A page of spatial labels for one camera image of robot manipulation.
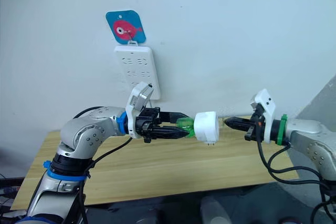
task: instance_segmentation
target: wall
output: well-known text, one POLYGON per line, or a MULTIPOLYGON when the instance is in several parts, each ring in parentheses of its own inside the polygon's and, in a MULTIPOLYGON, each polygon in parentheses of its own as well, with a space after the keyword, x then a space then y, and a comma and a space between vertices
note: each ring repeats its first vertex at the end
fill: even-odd
POLYGON ((297 114, 335 73, 335 0, 0 0, 0 172, 24 176, 45 135, 125 106, 111 10, 140 14, 164 110, 251 112, 266 87, 297 114))

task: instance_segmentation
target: blue sticker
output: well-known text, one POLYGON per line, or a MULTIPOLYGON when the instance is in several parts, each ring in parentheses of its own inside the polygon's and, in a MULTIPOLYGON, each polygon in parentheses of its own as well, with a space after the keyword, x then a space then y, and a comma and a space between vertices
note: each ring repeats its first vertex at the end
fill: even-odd
POLYGON ((127 44, 130 40, 138 43, 146 41, 140 17, 135 11, 121 10, 118 12, 108 12, 106 13, 106 20, 116 41, 120 44, 127 44))

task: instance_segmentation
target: green ring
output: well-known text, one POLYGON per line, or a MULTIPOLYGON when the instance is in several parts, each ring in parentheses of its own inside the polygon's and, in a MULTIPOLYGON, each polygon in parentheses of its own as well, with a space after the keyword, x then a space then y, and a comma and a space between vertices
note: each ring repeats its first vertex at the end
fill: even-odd
POLYGON ((280 121, 280 127, 278 132, 278 138, 277 138, 277 145, 282 145, 282 140, 284 139, 284 132, 285 132, 285 126, 287 123, 287 115, 283 114, 280 121))

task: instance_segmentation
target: white power strip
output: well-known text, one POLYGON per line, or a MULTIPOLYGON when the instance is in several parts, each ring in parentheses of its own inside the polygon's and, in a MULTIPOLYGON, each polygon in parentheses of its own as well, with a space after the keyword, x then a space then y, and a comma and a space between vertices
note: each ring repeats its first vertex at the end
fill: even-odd
POLYGON ((141 81, 150 83, 154 88, 151 99, 160 99, 161 94, 152 50, 149 47, 116 46, 114 53, 130 86, 130 90, 141 81))

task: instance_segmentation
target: table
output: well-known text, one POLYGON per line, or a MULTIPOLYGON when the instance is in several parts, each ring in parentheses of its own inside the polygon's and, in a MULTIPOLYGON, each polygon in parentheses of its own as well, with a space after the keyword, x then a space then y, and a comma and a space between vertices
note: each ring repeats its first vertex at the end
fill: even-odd
MULTIPOLYGON (((196 138, 178 140, 133 139, 123 149, 102 159, 90 170, 84 193, 86 205, 150 198, 272 182, 263 166, 254 141, 244 140, 245 132, 232 130, 220 120, 220 139, 207 146, 196 138)), ((128 139, 112 137, 98 149, 95 158, 128 139)), ((32 194, 59 144, 59 132, 50 132, 15 198, 12 210, 27 209, 32 194)), ((266 158, 281 147, 274 142, 263 144, 266 158)), ((292 166, 286 153, 274 160, 274 168, 292 166)), ((296 172, 279 176, 298 178, 296 172)))

